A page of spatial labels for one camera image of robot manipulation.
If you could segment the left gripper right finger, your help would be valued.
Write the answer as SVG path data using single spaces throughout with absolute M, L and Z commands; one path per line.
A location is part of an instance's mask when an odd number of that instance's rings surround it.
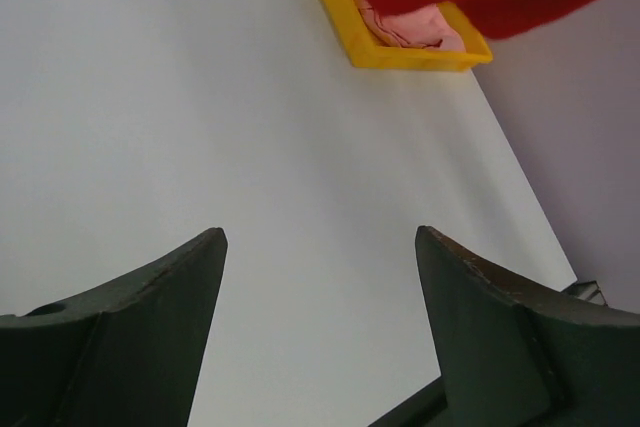
M 431 227 L 419 277 L 456 426 L 635 426 L 639 318 L 557 292 Z

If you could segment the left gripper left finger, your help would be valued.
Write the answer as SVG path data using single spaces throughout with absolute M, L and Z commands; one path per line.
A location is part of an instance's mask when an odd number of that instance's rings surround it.
M 227 248 L 210 228 L 93 289 L 2 316 L 2 425 L 187 425 Z

